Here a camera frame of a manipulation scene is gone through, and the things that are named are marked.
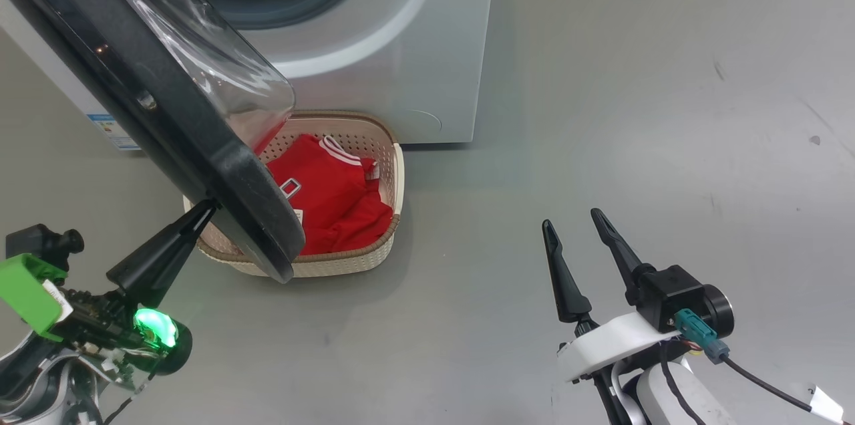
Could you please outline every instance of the beige plastic basket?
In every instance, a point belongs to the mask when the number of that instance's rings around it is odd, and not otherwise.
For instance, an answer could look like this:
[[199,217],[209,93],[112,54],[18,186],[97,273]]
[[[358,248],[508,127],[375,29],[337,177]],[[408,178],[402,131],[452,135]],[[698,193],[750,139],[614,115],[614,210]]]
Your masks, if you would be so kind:
[[[262,162],[267,163],[278,158],[291,142],[302,134],[313,134],[318,138],[332,136],[348,153],[375,159],[379,166],[379,195],[382,202],[391,206],[394,215],[385,234],[366,248],[297,257],[293,263],[294,277],[347,275],[376,267],[388,257],[394,242],[395,229],[401,218],[403,153],[400,145],[387,127],[367,114],[338,111],[295,112],[262,153]],[[184,210],[190,208],[192,203],[184,198]],[[239,272],[267,276],[212,224],[208,224],[202,231],[197,245],[208,257],[229,264]]]

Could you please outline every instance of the glowing green led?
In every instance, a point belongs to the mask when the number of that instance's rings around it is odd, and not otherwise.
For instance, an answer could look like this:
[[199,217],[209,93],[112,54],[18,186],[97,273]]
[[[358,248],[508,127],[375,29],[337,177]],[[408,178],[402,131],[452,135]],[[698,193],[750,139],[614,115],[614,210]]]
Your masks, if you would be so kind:
[[178,337],[178,328],[169,315],[159,312],[150,307],[141,307],[134,314],[134,327],[143,334],[146,339],[156,345],[172,348]]

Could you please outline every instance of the white washing machine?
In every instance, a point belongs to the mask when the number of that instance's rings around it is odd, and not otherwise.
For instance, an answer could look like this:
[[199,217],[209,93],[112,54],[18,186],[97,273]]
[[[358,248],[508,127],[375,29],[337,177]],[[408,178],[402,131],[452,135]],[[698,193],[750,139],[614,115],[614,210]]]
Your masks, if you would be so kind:
[[[293,84],[298,109],[369,112],[402,142],[473,138],[490,0],[209,0]],[[122,148],[126,136],[27,0],[0,25]]]

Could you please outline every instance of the floor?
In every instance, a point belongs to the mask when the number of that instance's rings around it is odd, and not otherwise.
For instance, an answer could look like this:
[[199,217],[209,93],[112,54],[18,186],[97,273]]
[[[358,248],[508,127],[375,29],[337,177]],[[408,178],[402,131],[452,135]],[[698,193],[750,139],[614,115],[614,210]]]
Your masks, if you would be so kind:
[[[852,29],[855,0],[494,0],[476,141],[406,153],[387,262],[283,286],[194,254],[162,306],[193,356],[119,422],[605,423],[590,384],[559,383],[572,330],[540,236],[552,219],[595,319],[629,312],[592,206],[729,296],[733,359],[855,410]],[[77,228],[69,285],[106,290],[180,195],[0,49],[0,231]],[[6,307],[0,325],[4,349],[25,333]],[[820,423],[692,364],[738,422]]]

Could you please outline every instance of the washing machine door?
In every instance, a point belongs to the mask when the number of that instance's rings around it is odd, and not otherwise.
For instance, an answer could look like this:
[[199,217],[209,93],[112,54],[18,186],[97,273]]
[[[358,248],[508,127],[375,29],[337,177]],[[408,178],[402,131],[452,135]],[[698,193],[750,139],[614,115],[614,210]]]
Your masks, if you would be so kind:
[[28,1],[184,196],[216,199],[214,224],[272,278],[290,279],[305,237],[257,159],[293,107],[281,74],[205,0]]

